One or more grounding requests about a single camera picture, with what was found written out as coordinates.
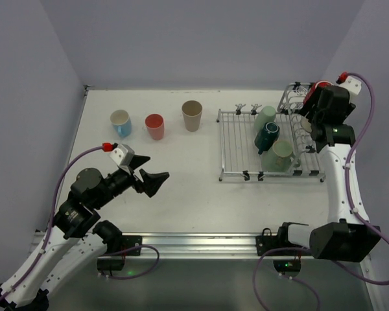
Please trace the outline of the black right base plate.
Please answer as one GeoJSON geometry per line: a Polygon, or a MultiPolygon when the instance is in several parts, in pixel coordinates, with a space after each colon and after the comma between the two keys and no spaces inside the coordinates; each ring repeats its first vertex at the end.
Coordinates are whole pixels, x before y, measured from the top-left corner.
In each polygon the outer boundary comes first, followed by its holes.
{"type": "Polygon", "coordinates": [[[273,233],[269,227],[264,228],[262,233],[255,237],[255,247],[258,256],[273,249],[279,249],[279,251],[271,253],[270,256],[293,256],[297,254],[293,248],[303,249],[303,246],[292,244],[287,240],[285,226],[279,227],[277,233],[273,233]]]}

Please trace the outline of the light blue mug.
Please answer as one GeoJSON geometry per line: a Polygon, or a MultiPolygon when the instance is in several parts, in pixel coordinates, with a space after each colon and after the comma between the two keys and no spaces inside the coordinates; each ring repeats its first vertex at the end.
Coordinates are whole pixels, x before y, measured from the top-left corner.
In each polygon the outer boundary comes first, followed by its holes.
{"type": "Polygon", "coordinates": [[[110,116],[110,122],[121,138],[128,137],[132,133],[132,121],[127,111],[119,109],[110,116]]]}

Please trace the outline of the aluminium rail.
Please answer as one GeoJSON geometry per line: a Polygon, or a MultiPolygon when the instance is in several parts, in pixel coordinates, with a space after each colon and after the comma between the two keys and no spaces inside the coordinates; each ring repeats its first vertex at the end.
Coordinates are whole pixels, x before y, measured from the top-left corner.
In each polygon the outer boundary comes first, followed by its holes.
{"type": "Polygon", "coordinates": [[[255,233],[140,233],[161,259],[256,259],[255,233]]]}

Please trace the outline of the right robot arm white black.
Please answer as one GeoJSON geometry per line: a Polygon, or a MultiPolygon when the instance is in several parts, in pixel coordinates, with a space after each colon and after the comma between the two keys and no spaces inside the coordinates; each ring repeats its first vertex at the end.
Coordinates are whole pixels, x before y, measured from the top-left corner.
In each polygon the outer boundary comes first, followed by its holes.
{"type": "Polygon", "coordinates": [[[309,250],[316,259],[360,262],[380,241],[361,202],[355,170],[355,132],[344,123],[355,109],[350,92],[340,86],[318,86],[300,115],[311,124],[311,138],[326,173],[327,222],[320,227],[285,222],[281,240],[309,250]]]}

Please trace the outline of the light green cup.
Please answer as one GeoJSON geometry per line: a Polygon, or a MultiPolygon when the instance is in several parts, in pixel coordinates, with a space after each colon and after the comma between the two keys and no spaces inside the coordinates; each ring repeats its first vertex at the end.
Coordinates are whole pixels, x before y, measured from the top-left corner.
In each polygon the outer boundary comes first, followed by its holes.
{"type": "Polygon", "coordinates": [[[256,132],[259,132],[263,126],[268,122],[274,122],[276,118],[276,110],[272,106],[265,106],[257,114],[253,128],[256,132]]]}

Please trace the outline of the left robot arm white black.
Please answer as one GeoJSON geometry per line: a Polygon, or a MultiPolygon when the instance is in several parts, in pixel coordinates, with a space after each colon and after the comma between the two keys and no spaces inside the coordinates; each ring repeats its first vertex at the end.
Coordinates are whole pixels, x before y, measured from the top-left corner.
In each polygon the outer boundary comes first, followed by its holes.
{"type": "Polygon", "coordinates": [[[96,168],[80,171],[66,201],[51,211],[43,240],[18,271],[0,284],[0,307],[46,310],[48,295],[81,264],[105,253],[124,253],[121,230],[101,220],[97,211],[129,188],[153,197],[170,176],[168,172],[139,172],[137,177],[131,170],[118,168],[104,177],[96,168]]]}

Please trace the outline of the pink cup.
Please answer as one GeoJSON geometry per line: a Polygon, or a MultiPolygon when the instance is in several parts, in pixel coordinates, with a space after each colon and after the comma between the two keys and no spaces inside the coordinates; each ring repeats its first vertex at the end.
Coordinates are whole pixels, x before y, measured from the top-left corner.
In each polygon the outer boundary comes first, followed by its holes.
{"type": "Polygon", "coordinates": [[[150,114],[145,119],[145,126],[153,140],[163,139],[165,132],[164,119],[159,114],[150,114]]]}

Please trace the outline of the cream brown mug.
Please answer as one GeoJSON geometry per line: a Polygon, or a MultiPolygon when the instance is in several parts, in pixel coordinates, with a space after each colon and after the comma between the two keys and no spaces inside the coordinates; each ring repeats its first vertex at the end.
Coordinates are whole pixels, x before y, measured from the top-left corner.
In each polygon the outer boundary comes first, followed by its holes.
{"type": "Polygon", "coordinates": [[[305,117],[301,119],[300,124],[307,133],[312,132],[311,123],[305,117]]]}

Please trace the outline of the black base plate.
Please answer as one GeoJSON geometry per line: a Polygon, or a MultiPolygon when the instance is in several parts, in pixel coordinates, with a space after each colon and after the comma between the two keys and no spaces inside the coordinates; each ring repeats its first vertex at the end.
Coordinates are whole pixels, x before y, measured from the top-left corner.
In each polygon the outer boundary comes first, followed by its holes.
{"type": "Polygon", "coordinates": [[[293,256],[297,254],[293,248],[303,249],[303,246],[292,244],[287,240],[285,226],[279,227],[277,233],[273,233],[269,227],[264,228],[262,233],[255,237],[255,247],[258,256],[273,249],[279,249],[279,251],[271,253],[270,256],[293,256]]]}
{"type": "Polygon", "coordinates": [[[123,235],[120,243],[120,251],[128,250],[123,256],[140,256],[141,249],[134,249],[129,251],[130,248],[140,246],[142,244],[143,237],[141,235],[123,235]]]}

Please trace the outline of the red mug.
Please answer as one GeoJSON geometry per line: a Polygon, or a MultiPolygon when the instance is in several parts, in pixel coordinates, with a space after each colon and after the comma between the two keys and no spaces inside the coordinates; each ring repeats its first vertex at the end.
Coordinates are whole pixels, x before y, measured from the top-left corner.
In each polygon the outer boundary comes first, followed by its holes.
{"type": "Polygon", "coordinates": [[[308,91],[308,93],[306,94],[306,96],[303,100],[303,106],[306,105],[307,101],[310,99],[312,94],[316,91],[317,87],[325,87],[325,86],[330,86],[330,85],[331,85],[331,83],[327,80],[319,80],[319,81],[313,83],[310,90],[308,91]]]}

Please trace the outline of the dark teal mug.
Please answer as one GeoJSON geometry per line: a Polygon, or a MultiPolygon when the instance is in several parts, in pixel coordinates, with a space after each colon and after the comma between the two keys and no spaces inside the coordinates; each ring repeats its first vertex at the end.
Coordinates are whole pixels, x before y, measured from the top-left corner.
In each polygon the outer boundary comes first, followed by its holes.
{"type": "Polygon", "coordinates": [[[255,137],[254,145],[258,149],[258,154],[269,151],[271,146],[279,138],[279,126],[275,122],[267,122],[255,137]]]}

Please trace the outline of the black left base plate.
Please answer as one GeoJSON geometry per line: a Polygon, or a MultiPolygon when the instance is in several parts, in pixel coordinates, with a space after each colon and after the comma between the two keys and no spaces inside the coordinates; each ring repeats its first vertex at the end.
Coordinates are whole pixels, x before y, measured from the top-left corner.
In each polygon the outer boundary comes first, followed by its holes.
{"type": "Polygon", "coordinates": [[[129,251],[130,248],[140,246],[142,244],[143,237],[141,235],[123,235],[120,243],[120,251],[128,250],[123,256],[140,256],[141,249],[134,249],[129,251]]]}

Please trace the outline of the pale green mug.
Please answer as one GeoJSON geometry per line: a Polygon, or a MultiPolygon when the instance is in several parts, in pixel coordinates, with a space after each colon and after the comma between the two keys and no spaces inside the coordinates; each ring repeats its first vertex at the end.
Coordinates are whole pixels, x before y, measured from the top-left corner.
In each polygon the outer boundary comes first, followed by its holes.
{"type": "Polygon", "coordinates": [[[261,166],[267,172],[288,172],[301,166],[301,160],[295,155],[290,142],[277,140],[269,151],[261,157],[261,166]]]}

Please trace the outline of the beige tall cup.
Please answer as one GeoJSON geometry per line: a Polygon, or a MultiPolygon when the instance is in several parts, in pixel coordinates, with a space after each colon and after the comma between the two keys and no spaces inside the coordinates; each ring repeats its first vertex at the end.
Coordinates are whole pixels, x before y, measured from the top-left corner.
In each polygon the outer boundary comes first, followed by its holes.
{"type": "Polygon", "coordinates": [[[195,132],[200,127],[202,105],[198,101],[189,100],[182,105],[182,115],[186,130],[195,132]]]}

